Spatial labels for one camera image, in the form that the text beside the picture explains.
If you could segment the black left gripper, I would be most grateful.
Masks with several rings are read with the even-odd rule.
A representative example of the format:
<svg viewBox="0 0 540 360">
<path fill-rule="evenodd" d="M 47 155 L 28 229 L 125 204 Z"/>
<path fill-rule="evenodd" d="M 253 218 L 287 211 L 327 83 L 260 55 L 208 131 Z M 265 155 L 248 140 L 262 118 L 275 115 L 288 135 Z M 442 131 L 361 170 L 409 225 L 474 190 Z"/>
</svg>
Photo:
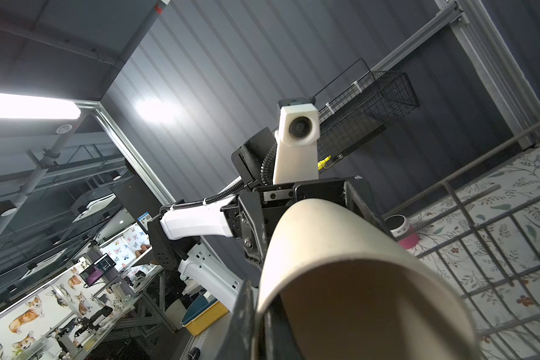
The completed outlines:
<svg viewBox="0 0 540 360">
<path fill-rule="evenodd" d="M 245 259 L 261 269 L 281 217 L 295 203 L 309 199 L 335 203 L 387 232 L 374 192 L 363 178 L 321 178 L 243 190 L 221 211 L 232 237 L 243 241 Z"/>
</svg>

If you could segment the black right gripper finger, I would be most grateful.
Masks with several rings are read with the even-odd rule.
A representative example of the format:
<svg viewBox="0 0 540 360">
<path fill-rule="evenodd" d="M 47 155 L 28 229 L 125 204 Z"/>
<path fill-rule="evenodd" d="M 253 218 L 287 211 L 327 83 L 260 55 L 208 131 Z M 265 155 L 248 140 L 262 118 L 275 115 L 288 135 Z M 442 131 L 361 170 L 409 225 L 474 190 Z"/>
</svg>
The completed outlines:
<svg viewBox="0 0 540 360">
<path fill-rule="evenodd" d="M 238 297 L 216 359 L 248 360 L 252 354 L 254 336 L 255 295 L 251 282 L 245 280 L 240 286 Z"/>
</svg>

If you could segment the beige cup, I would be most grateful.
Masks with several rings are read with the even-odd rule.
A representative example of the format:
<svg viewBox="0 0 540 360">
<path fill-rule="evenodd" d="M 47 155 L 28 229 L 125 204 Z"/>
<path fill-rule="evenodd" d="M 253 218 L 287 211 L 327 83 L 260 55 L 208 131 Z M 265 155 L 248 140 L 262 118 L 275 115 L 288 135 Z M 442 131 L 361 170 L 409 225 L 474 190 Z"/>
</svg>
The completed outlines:
<svg viewBox="0 0 540 360">
<path fill-rule="evenodd" d="M 453 288 L 350 210 L 292 205 L 268 247 L 255 341 L 275 300 L 304 359 L 477 359 L 476 326 Z"/>
</svg>

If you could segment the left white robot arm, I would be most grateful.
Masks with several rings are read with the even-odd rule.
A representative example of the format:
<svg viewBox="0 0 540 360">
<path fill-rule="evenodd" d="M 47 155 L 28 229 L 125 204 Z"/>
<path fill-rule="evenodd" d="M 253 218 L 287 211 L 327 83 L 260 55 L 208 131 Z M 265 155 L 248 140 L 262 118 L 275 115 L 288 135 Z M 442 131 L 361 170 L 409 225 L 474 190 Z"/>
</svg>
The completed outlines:
<svg viewBox="0 0 540 360">
<path fill-rule="evenodd" d="M 178 271 L 182 280 L 196 281 L 228 311 L 235 307 L 242 280 L 213 257 L 202 236 L 241 239 L 245 259 L 261 268 L 284 213 L 309 199 L 338 204 L 389 233 L 364 179 L 271 184 L 276 148 L 275 136 L 262 129 L 232 153 L 240 180 L 215 196 L 164 206 L 147 223 L 154 259 L 166 270 Z"/>
</svg>

